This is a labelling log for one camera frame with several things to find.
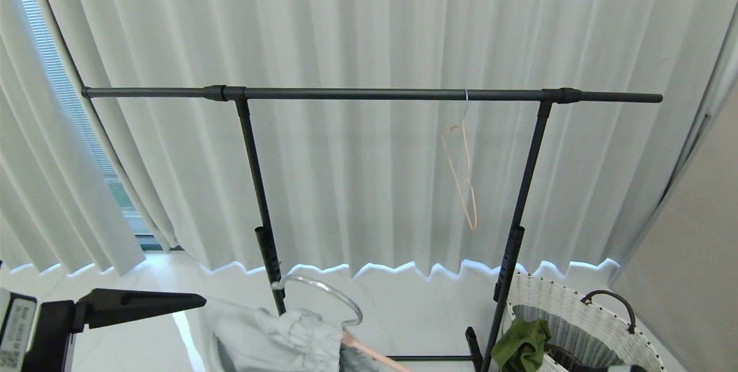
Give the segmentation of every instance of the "wicker basket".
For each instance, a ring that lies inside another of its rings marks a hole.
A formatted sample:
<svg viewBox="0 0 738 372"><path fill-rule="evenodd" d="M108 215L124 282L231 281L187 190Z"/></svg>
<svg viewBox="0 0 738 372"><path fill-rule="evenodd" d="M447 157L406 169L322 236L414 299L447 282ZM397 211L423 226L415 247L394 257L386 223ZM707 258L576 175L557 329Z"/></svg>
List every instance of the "wicker basket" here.
<svg viewBox="0 0 738 372"><path fill-rule="evenodd" d="M628 309L630 322L592 303L592 296L596 294L608 294L622 301ZM507 332L517 317L528 322L547 320L551 330L548 343L569 352L582 365L640 365L648 372L665 370L651 342L635 327L635 314L630 305L612 291L593 291L582 296L553 281L516 272L503 319L503 333ZM566 372L576 369L571 365L567 367L569 369L546 355L539 371Z"/></svg>

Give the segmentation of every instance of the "wall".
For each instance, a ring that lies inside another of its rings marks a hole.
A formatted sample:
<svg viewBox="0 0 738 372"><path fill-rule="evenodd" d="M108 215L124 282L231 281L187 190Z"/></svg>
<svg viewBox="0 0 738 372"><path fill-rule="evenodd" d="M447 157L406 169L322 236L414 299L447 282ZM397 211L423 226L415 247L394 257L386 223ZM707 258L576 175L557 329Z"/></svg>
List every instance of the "wall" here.
<svg viewBox="0 0 738 372"><path fill-rule="evenodd" d="M614 284L691 370L738 370L736 92Z"/></svg>

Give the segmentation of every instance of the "marble floor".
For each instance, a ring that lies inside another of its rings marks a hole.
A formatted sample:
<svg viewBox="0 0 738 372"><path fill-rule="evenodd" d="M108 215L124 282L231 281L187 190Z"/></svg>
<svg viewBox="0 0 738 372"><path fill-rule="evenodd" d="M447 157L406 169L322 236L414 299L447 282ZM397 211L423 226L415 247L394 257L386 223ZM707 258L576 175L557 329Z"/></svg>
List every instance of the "marble floor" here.
<svg viewBox="0 0 738 372"><path fill-rule="evenodd" d="M246 272L232 264L210 272L184 252L149 253L147 261L127 275L108 270L98 272L94 266L73 275L61 269L44 273L34 267L12 272L2 268L0 285L39 298L79 299L91 288L127 288L128 290L194 292L208 298L220 298L251 307L264 307L275 312L271 292L263 269ZM565 276L553 266L543 264L537 275L563 283L578 291L606 288L607 280L617 269L606 261L599 267L572 264ZM353 334L364 344L385 354L467 354L464 339L467 326L475 328L482 348L495 309L491 293L496 271L465 261L459 275L435 267L429 277L412 264L395 270L367 266L351 278L347 267L316 270L299 266L293 274L315 277L348 294L364 311L364 322L353 328ZM321 313L337 325L351 316L331 296L312 288L290 283L287 309L306 308ZM603 298L603 306L625 315L625 309ZM674 357L651 336L664 359L667 370L685 372ZM161 316L107 328L86 330L77 337L74 372L124 372L127 370L210 372L198 350L198 316L193 312ZM468 363L412 362L413 371L472 371Z"/></svg>

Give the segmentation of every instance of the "clothes rack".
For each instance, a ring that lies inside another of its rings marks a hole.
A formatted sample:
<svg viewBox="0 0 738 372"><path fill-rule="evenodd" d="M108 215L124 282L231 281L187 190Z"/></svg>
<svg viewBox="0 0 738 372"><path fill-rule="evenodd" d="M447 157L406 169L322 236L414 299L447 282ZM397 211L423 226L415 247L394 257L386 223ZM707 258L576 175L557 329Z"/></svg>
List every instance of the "clothes rack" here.
<svg viewBox="0 0 738 372"><path fill-rule="evenodd" d="M500 325L505 311L508 293L515 271L517 257L520 252L525 229L521 227L522 213L533 180L538 153L543 141L546 121L553 104L570 104L573 102L643 102L659 103L662 96L655 93L617 93L588 92L574 88L557 88L543 90L468 90L463 89L340 89L340 88L247 88L226 85L211 85L204 88L82 88L82 96L92 98L114 97L155 97L155 98L206 98L220 102L235 102L246 144L248 166L254 180L256 199L261 215L261 226L256 228L256 238L263 258L269 283L279 282L282 275L274 245L274 232L269 219L269 207L266 202L261 169L256 151L251 112L248 110L250 99L342 99L342 100L432 100L432 101L528 101L538 102L538 118L530 141L530 151L525 162L524 175L515 204L512 224L505 246L505 254L500 266L500 274L495 284L493 299L496 301L495 316L490 327L487 347L482 353L473 328L466 328L466 341L469 355L431 355L431 356L390 356L397 361L463 361L472 362L475 372L488 372L491 364L491 349L500 333ZM279 314L285 313L285 291L272 290L274 304Z"/></svg>

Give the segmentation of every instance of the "brown handle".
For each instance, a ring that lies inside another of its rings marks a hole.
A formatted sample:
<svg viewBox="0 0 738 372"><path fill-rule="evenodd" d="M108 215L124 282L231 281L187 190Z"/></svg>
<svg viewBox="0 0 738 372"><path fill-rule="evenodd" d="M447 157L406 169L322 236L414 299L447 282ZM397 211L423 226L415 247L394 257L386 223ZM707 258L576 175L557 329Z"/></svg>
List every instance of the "brown handle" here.
<svg viewBox="0 0 738 372"><path fill-rule="evenodd" d="M596 296L597 294L607 294L608 296L613 296L616 299L619 299L622 304L625 304L625 308L628 310L628 316L630 316L630 325L628 325L628 333L633 335L635 333L635 313L633 313L633 308L630 307L630 303L619 294L615 294L612 291L607 290L595 290L591 293L587 294L585 298L582 299L582 303L589 304L592 303L592 297Z"/></svg>

